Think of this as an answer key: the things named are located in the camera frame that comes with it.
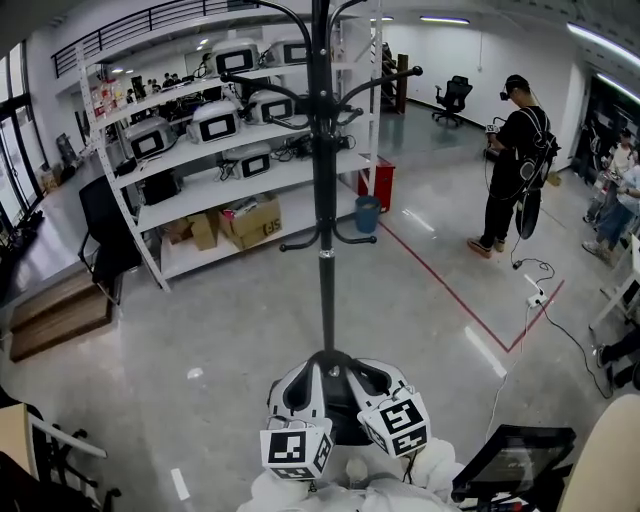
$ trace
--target black metal railing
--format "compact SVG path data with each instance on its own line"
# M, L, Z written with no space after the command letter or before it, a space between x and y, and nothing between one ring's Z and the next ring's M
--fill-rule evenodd
M76 44L82 42L88 59L117 44L175 23L230 11L257 9L243 0L172 0L120 18L65 46L51 59L56 78L76 66Z

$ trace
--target wooden post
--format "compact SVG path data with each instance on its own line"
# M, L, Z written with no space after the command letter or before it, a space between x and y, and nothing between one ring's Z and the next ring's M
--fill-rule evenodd
M398 54L397 73L409 69L409 56L403 53ZM396 111L398 114L404 114L407 108L407 79L401 78L396 86Z

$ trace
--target red box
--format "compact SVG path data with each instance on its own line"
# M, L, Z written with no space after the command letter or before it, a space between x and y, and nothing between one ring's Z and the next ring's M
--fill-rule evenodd
M393 171L396 166L388 162L381 156L378 156L378 165L376 166L376 181L373 186L373 196L380 200L380 212L384 213L391 208L391 188L393 187ZM367 179L369 171L364 171ZM358 195L366 196L369 193L367 184L362 178L362 174L358 178Z

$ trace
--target cube with qr marker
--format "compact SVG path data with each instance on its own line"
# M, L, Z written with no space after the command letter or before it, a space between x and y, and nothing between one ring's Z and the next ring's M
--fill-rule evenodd
M429 415L420 393L362 411L358 420L369 438L394 459L423 447L431 437Z
M322 476L333 442L324 428L261 430L262 466L282 480Z

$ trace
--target person in light blue shirt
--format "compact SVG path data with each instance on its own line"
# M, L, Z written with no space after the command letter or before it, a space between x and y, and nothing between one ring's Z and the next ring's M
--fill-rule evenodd
M635 165L622 175L617 200L607 209L598 222L598 236L593 242L583 242L582 247L609 263L624 229L634 217L640 215L640 160L634 151Z

